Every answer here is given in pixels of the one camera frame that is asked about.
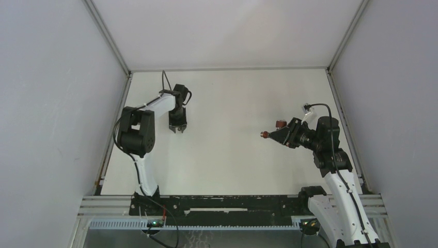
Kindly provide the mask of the red brown water faucet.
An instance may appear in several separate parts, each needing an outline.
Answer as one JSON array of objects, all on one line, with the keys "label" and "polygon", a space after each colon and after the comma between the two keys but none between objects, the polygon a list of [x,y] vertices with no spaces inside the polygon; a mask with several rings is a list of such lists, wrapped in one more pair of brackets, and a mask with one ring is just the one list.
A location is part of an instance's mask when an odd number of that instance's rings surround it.
[{"label": "red brown water faucet", "polygon": [[287,125],[287,121],[286,120],[278,119],[275,122],[275,127],[271,128],[271,129],[268,129],[267,131],[260,132],[260,137],[267,139],[267,138],[270,137],[272,132],[277,131],[277,130],[279,130],[281,128],[284,128],[286,125]]}]

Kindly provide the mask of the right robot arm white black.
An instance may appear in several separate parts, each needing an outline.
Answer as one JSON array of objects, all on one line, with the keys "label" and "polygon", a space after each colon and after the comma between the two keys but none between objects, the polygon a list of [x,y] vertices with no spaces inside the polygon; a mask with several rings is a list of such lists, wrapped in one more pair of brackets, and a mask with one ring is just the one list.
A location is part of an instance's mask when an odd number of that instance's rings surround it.
[{"label": "right robot arm white black", "polygon": [[330,116],[320,117],[316,129],[293,118],[277,121],[276,130],[263,131],[269,138],[288,148],[304,147],[312,151],[314,164],[330,189],[336,207],[324,190],[302,188],[299,210],[313,214],[327,236],[330,247],[390,247],[381,241],[372,227],[356,188],[353,167],[347,153],[339,148],[339,122]]}]

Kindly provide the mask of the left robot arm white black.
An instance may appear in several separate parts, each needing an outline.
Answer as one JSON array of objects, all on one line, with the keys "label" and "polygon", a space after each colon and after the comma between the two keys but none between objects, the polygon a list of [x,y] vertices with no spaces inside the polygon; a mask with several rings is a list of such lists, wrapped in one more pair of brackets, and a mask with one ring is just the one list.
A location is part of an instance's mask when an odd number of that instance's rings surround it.
[{"label": "left robot arm white black", "polygon": [[153,196],[159,186],[149,161],[155,145],[155,120],[167,114],[169,129],[174,133],[184,132],[187,128],[185,106],[191,97],[192,93],[185,85],[163,89],[148,103],[124,107],[114,126],[113,140],[117,148],[134,162],[138,180],[136,192],[146,196],[141,208],[148,215],[158,214],[162,207],[161,201]]}]

